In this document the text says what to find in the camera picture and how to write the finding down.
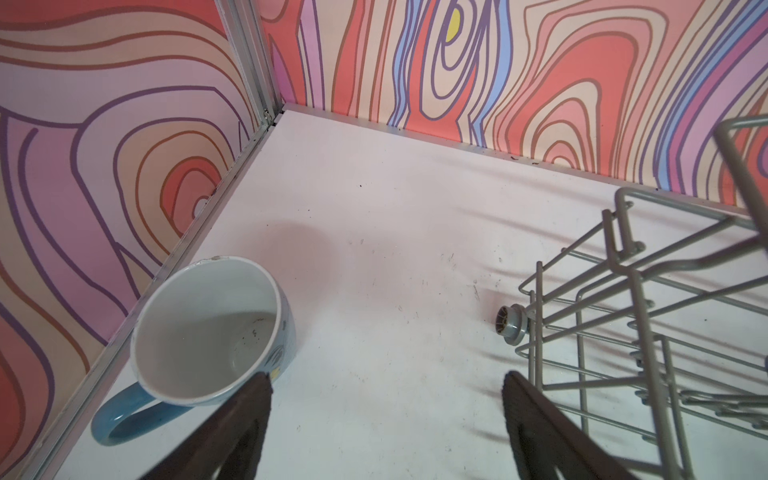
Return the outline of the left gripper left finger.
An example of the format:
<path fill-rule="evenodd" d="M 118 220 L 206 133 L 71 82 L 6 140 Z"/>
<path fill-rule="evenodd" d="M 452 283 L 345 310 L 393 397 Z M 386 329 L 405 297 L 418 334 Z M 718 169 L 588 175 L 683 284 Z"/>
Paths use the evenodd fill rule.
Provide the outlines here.
<path fill-rule="evenodd" d="M 145 479 L 253 479 L 271 411 L 270 376 L 258 373 L 154 468 Z"/>

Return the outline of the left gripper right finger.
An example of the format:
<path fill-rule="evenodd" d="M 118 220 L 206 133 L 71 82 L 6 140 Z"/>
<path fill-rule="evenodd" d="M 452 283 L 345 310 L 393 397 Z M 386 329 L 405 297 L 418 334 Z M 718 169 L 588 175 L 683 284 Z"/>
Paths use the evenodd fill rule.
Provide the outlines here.
<path fill-rule="evenodd" d="M 506 430 L 521 479 L 632 479 L 522 374 L 501 390 Z"/>

